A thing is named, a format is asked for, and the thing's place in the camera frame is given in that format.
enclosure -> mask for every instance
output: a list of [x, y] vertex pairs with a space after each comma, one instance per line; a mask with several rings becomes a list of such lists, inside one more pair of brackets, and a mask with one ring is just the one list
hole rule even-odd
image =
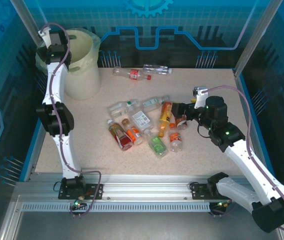
[[[59, 200], [53, 189], [62, 167], [36, 113], [48, 81], [35, 58], [38, 30], [47, 22], [83, 28], [101, 40], [99, 93], [84, 101], [65, 97], [80, 166], [101, 171], [104, 185], [102, 200], [82, 219], [72, 218], [73, 201]], [[168, 66], [172, 74], [137, 84], [112, 74], [116, 66], [143, 64]], [[166, 160], [154, 158], [147, 145], [110, 153], [111, 104], [164, 95], [189, 103], [195, 86], [220, 85], [245, 94], [254, 151], [284, 184], [284, 0], [0, 0], [0, 239], [284, 239], [279, 229], [263, 232], [240, 206], [221, 219], [200, 210], [210, 201], [194, 201], [190, 183], [224, 172], [250, 184], [198, 136], [195, 121], [182, 135], [183, 151]], [[244, 101], [228, 90], [216, 95], [246, 133]], [[85, 179], [96, 183], [98, 176]]]

plastic bottle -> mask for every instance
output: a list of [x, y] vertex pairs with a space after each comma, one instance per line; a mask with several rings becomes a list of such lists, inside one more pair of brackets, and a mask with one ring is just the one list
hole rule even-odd
[[151, 75], [144, 74], [142, 71], [136, 69], [115, 67], [113, 68], [113, 74], [115, 76], [122, 76], [136, 81], [143, 79], [151, 80]]
[[158, 136], [160, 138], [164, 137], [165, 132], [169, 128], [171, 108], [172, 108], [171, 102], [166, 101], [165, 103], [163, 103], [162, 110], [161, 110], [161, 116], [158, 121]]
[[149, 129], [145, 130], [144, 134], [146, 135], [148, 145], [158, 158], [163, 158], [168, 154], [168, 148], [157, 134], [153, 134]]
[[108, 114], [111, 118], [116, 119], [124, 114], [126, 114], [129, 110], [130, 105], [138, 105], [137, 99], [131, 99], [130, 101], [120, 101], [116, 104], [107, 108]]
[[188, 128], [187, 124], [187, 116], [185, 114], [182, 115], [180, 118], [175, 118], [176, 128], [178, 130], [184, 130]]
[[168, 68], [167, 66], [161, 65], [153, 65], [153, 64], [144, 64], [143, 72], [151, 73], [151, 74], [171, 74], [172, 68]]
[[114, 122], [112, 119], [108, 120], [107, 124], [109, 126], [109, 132], [112, 134], [122, 151], [128, 150], [133, 146], [131, 138], [124, 132], [120, 124]]
[[187, 116], [183, 108], [180, 108], [180, 104], [183, 103], [173, 102], [171, 112], [172, 115], [175, 117], [175, 124], [177, 129], [184, 130], [188, 127]]
[[170, 122], [170, 129], [168, 130], [168, 136], [170, 139], [170, 146], [173, 152], [182, 150], [182, 140], [179, 130], [175, 123]]
[[136, 126], [141, 133], [144, 133], [146, 129], [153, 128], [153, 121], [151, 118], [143, 111], [141, 106], [130, 105], [128, 108], [128, 116], [131, 122]]
[[144, 112], [148, 113], [161, 107], [162, 103], [169, 100], [169, 96], [151, 97], [142, 102]]
[[132, 139], [134, 145], [140, 145], [141, 143], [143, 143], [144, 139], [142, 134], [140, 133], [140, 131], [137, 129], [136, 126], [130, 124], [129, 119], [127, 118], [123, 119], [122, 125], [127, 135]]

white robotic arm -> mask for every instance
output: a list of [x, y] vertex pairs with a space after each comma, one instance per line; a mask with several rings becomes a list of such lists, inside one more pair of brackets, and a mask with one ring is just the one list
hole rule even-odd
[[60, 161], [62, 164], [63, 178], [74, 179], [80, 174], [70, 170], [66, 166], [65, 161], [63, 159], [60, 148], [60, 129], [57, 118], [52, 109], [51, 98], [53, 97], [54, 103], [57, 106], [57, 110], [59, 111], [59, 115], [62, 121], [63, 134], [61, 136], [61, 139], [63, 141], [63, 154], [65, 160], [72, 169], [80, 171], [81, 168], [76, 160], [72, 141], [72, 129], [74, 127], [73, 116], [71, 115], [67, 107], [63, 104], [65, 81], [68, 73], [68, 63], [62, 64], [57, 69], [55, 75], [52, 77], [52, 75], [54, 74], [54, 70], [60, 64], [61, 57], [63, 57], [65, 54], [65, 52], [63, 52], [63, 50], [65, 50], [65, 47], [61, 47], [63, 46], [62, 41], [60, 40], [61, 36], [59, 34], [52, 34], [51, 37], [53, 37], [51, 39], [49, 31], [50, 28], [48, 27], [45, 28], [42, 33], [40, 33], [39, 31], [39, 35], [44, 40], [46, 46], [46, 49], [44, 49], [45, 53], [43, 54], [43, 57], [45, 57], [47, 63], [47, 86], [45, 96], [42, 101], [42, 106], [37, 109], [37, 112], [43, 123], [44, 128], [53, 137], [53, 140], [57, 146]]
[[225, 173], [210, 177], [208, 188], [244, 207], [252, 214], [257, 225], [269, 233], [284, 224], [284, 200], [278, 193], [279, 191], [284, 196], [284, 185], [268, 171], [251, 148], [251, 156], [249, 155], [245, 136], [228, 121], [227, 105], [223, 98], [208, 97], [206, 90], [203, 86], [195, 87], [193, 95], [196, 104], [181, 105], [180, 112], [186, 112], [187, 120], [194, 119], [209, 130], [211, 141], [240, 168], [254, 191], [234, 182]]

cable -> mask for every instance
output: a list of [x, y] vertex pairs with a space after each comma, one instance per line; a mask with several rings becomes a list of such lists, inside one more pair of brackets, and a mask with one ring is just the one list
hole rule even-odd
[[257, 167], [257, 169], [261, 172], [261, 174], [266, 178], [266, 180], [271, 184], [271, 186], [277, 191], [277, 193], [281, 196], [281, 198], [284, 201], [284, 194], [278, 189], [278, 186], [272, 181], [271, 178], [269, 178], [269, 176], [264, 172], [264, 170], [261, 168], [261, 166], [258, 164], [258, 162], [255, 160], [255, 158], [252, 156], [251, 150], [250, 150], [250, 131], [251, 131], [251, 111], [250, 111], [250, 105], [249, 102], [246, 98], [246, 96], [237, 88], [233, 87], [233, 86], [217, 86], [217, 87], [213, 87], [211, 89], [208, 89], [206, 91], [203, 91], [203, 93], [209, 93], [218, 89], [231, 89], [236, 91], [245, 101], [246, 104], [246, 108], [247, 108], [247, 112], [248, 112], [248, 124], [247, 124], [247, 133], [246, 133], [246, 150], [248, 153], [248, 156], [251, 158], [252, 162], [254, 163], [254, 165]]
[[62, 183], [62, 182], [60, 182], [60, 181], [57, 181], [56, 183], [54, 183], [54, 185], [53, 185], [53, 191], [54, 192], [59, 192], [60, 190], [55, 190], [56, 189], [56, 185], [58, 184], [58, 183]]
[[228, 212], [224, 212], [224, 211], [214, 210], [214, 209], [213, 209], [210, 213], [213, 214], [213, 212], [217, 212], [217, 213], [220, 214], [221, 217], [225, 217], [225, 216], [227, 216], [227, 215], [230, 215], [230, 214], [236, 209], [237, 205], [238, 205], [238, 204], [235, 202], [234, 205], [233, 205], [233, 207], [231, 208], [231, 210], [228, 211]]
[[200, 133], [200, 123], [198, 123], [197, 125], [197, 133], [202, 137], [202, 138], [205, 138], [205, 139], [209, 139], [210, 136], [203, 136], [201, 133]]
[[56, 115], [56, 119], [57, 119], [58, 126], [59, 126], [59, 141], [60, 141], [60, 152], [61, 152], [62, 160], [63, 160], [65, 166], [68, 169], [70, 169], [71, 171], [75, 172], [75, 173], [78, 173], [78, 174], [98, 174], [99, 175], [97, 186], [96, 186], [96, 190], [95, 190], [92, 202], [91, 202], [90, 206], [87, 208], [87, 210], [81, 214], [81, 216], [82, 215], [84, 216], [91, 210], [91, 208], [93, 206], [93, 203], [95, 202], [95, 200], [97, 198], [97, 194], [98, 194], [98, 191], [99, 191], [99, 188], [100, 188], [102, 174], [101, 174], [100, 171], [97, 171], [97, 170], [95, 170], [95, 171], [78, 171], [78, 170], [75, 170], [74, 168], [70, 167], [70, 165], [68, 164], [68, 162], [66, 160], [66, 157], [64, 155], [64, 152], [63, 152], [63, 139], [62, 139], [62, 135], [63, 135], [62, 122], [61, 122], [61, 118], [60, 118], [60, 115], [58, 113], [56, 104], [54, 102], [53, 93], [52, 93], [52, 85], [53, 85], [53, 80], [54, 80], [54, 77], [55, 77], [58, 69], [63, 65], [63, 63], [65, 62], [65, 60], [67, 59], [67, 57], [69, 55], [69, 52], [70, 52], [70, 36], [69, 36], [69, 34], [67, 33], [67, 31], [65, 30], [64, 27], [62, 27], [60, 24], [55, 23], [55, 22], [48, 22], [48, 23], [44, 24], [43, 27], [40, 30], [40, 33], [43, 32], [44, 28], [46, 28], [46, 27], [48, 27], [50, 25], [55, 25], [55, 26], [59, 27], [64, 32], [65, 37], [67, 39], [67, 50], [66, 50], [66, 53], [65, 53], [63, 59], [60, 61], [60, 63], [54, 69], [54, 71], [53, 71], [53, 73], [51, 75], [51, 78], [50, 78], [49, 89], [48, 89], [49, 90], [49, 94], [50, 94], [52, 107], [53, 107], [54, 113]]

white trash bin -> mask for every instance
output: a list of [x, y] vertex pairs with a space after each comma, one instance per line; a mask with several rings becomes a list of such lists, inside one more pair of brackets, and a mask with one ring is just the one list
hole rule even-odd
[[[70, 36], [71, 63], [68, 66], [64, 91], [73, 99], [86, 100], [97, 94], [101, 86], [97, 63], [101, 39], [84, 28], [66, 31]], [[48, 74], [45, 62], [38, 55], [35, 59], [36, 66]]]

